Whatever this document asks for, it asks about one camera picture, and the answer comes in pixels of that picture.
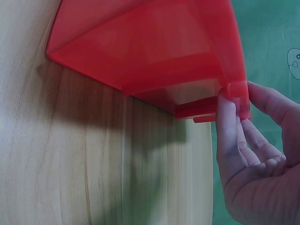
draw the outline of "hand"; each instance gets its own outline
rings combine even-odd
[[[271,88],[251,82],[248,88],[251,102],[282,128],[284,155],[220,94],[217,162],[227,210],[243,224],[298,225],[300,105]]]

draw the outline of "red box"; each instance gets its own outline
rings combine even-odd
[[[214,121],[221,88],[250,117],[229,0],[63,0],[47,55],[177,118]]]

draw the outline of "wood grain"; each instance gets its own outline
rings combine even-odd
[[[50,62],[59,2],[0,3],[0,224],[211,224],[210,124]]]

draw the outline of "red plastic container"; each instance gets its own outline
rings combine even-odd
[[[250,117],[229,0],[63,0],[47,55],[177,118],[214,121],[220,88]]]

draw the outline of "finger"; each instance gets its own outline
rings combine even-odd
[[[261,161],[258,159],[257,155],[248,148],[247,141],[244,135],[242,124],[240,123],[240,118],[237,117],[237,131],[238,131],[238,146],[240,153],[245,157],[248,167],[260,164]]]
[[[256,108],[269,115],[281,126],[287,113],[299,105],[273,88],[266,88],[253,82],[248,82],[249,97]]]
[[[222,95],[217,105],[217,162],[223,188],[228,181],[246,168],[238,149],[235,104]]]
[[[277,148],[268,142],[250,120],[243,120],[241,124],[251,150],[257,155],[261,162],[282,155]]]
[[[285,156],[276,156],[274,158],[268,159],[266,162],[255,165],[252,167],[253,170],[260,177],[275,177],[280,176],[285,171]]]

